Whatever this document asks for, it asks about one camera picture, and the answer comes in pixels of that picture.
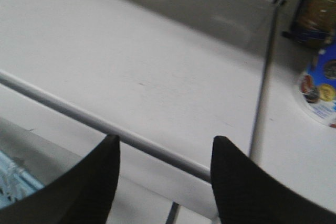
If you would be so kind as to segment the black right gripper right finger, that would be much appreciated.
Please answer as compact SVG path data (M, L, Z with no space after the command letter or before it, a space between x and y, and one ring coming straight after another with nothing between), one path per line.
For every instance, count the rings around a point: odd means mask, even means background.
M335 223L335 213L272 178L224 136L213 140L211 184L221 223Z

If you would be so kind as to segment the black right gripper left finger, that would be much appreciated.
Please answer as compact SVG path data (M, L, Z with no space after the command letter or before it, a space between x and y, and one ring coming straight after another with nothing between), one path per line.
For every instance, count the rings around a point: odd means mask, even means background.
M120 141L107 135L51 184L1 210L1 223L106 223L120 174Z

